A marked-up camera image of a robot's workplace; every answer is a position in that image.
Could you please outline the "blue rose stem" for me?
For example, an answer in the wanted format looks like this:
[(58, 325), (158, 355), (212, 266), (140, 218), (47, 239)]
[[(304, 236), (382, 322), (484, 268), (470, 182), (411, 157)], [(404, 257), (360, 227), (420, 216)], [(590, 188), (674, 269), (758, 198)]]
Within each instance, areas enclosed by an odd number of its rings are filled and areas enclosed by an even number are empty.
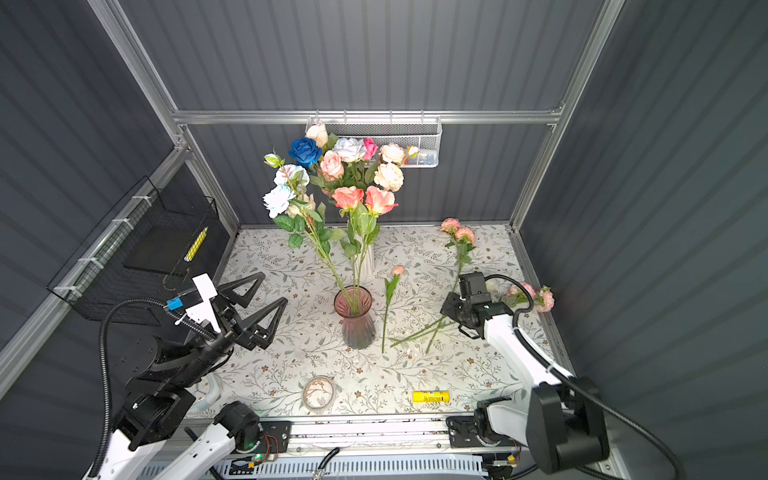
[(302, 137), (291, 143), (289, 156), (304, 168), (309, 168), (320, 161), (323, 150), (314, 139)]

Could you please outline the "purple glass vase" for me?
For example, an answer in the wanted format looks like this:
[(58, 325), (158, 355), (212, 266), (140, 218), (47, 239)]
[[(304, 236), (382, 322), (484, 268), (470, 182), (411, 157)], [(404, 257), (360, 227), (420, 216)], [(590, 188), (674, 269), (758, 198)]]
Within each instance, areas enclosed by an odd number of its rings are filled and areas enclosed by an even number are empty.
[(375, 339), (372, 303), (372, 295), (364, 287), (346, 286), (334, 297), (334, 311), (341, 317), (343, 341), (352, 349), (365, 349)]

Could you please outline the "pink roses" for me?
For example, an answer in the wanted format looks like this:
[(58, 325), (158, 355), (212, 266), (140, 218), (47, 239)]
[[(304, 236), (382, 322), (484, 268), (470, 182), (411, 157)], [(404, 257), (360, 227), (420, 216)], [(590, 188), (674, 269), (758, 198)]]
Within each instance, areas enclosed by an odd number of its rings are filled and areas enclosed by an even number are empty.
[(372, 140), (329, 136), (322, 123), (312, 126), (303, 137), (314, 139), (323, 156), (309, 171), (309, 182), (330, 197), (335, 190), (374, 186), (396, 193), (404, 184), (402, 165), (406, 152), (397, 144), (379, 148)]

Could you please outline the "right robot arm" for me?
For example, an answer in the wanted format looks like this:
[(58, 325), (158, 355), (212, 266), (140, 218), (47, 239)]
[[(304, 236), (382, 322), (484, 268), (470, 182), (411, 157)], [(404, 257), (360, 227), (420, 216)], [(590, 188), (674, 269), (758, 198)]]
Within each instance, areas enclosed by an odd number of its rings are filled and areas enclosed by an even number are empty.
[(472, 340), (492, 346), (518, 373), (518, 399), (498, 397), (477, 404), (471, 416), (446, 420), (455, 449), (516, 446), (527, 450), (541, 471), (551, 474), (606, 460), (610, 446), (604, 411), (589, 394), (596, 386), (559, 366), (520, 327), (521, 315), (533, 312), (530, 292), (512, 308), (489, 293), (488, 276), (463, 274), (459, 290), (447, 295), (441, 312)]

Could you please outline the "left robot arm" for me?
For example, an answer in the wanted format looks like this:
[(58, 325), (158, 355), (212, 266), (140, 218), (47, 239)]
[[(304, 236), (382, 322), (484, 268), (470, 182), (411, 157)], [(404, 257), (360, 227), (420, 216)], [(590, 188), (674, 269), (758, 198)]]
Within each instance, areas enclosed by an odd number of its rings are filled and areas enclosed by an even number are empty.
[[(114, 305), (100, 323), (99, 361), (103, 384), (104, 421), (100, 443), (88, 479), (135, 479), (173, 436), (195, 402), (190, 387), (223, 366), (241, 347), (265, 350), (274, 341), (287, 307), (284, 297), (254, 314), (238, 310), (254, 299), (265, 281), (255, 272), (219, 286), (206, 274), (170, 300), (137, 298)], [(183, 343), (158, 337), (140, 340), (116, 367), (129, 376), (128, 392), (118, 410), (112, 408), (111, 363), (107, 339), (111, 321), (123, 308), (157, 307), (192, 335)]]

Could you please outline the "white ribbed ceramic vase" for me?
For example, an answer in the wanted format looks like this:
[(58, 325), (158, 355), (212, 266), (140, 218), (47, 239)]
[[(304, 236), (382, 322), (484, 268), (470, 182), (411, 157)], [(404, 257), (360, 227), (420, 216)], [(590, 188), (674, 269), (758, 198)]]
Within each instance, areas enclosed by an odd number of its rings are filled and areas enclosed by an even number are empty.
[(367, 244), (360, 254), (358, 261), (358, 278), (361, 282), (367, 281), (374, 275), (375, 271), (375, 258), (374, 247), (372, 244)]

